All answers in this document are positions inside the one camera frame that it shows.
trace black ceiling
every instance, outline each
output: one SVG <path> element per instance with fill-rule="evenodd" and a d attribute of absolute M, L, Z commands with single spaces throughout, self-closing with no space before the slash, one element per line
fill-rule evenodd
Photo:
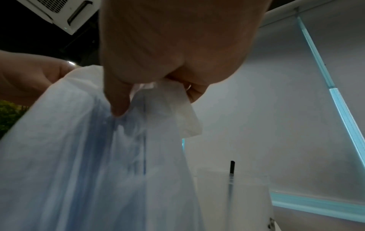
<path fill-rule="evenodd" d="M 274 0 L 270 9 L 293 0 Z M 69 35 L 24 7 L 6 0 L 0 7 L 0 50 L 41 54 L 71 60 L 81 65 L 98 63 L 98 14 L 75 34 Z"/>

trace white air conditioning unit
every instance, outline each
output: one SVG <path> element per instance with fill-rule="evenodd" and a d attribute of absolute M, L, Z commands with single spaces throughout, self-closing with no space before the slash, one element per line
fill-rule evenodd
<path fill-rule="evenodd" d="M 70 35 L 100 8 L 102 0 L 18 0 L 44 20 Z"/>

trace air vent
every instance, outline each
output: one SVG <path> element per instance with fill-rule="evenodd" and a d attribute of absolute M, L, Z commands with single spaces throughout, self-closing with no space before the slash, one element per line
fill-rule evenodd
<path fill-rule="evenodd" d="M 68 0 L 37 0 L 54 13 L 59 13 Z"/>

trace foliage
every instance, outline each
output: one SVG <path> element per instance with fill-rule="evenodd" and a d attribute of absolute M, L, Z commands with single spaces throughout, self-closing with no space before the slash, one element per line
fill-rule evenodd
<path fill-rule="evenodd" d="M 0 139 L 26 111 L 26 107 L 0 100 Z"/>

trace skin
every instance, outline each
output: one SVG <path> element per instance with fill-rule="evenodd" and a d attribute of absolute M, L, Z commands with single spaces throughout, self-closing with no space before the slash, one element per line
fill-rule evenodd
<path fill-rule="evenodd" d="M 247 56 L 271 0 L 104 0 L 100 58 L 112 113 L 135 83 L 182 82 L 191 102 Z"/>
<path fill-rule="evenodd" d="M 61 59 L 0 51 L 0 99 L 31 106 L 74 68 Z"/>

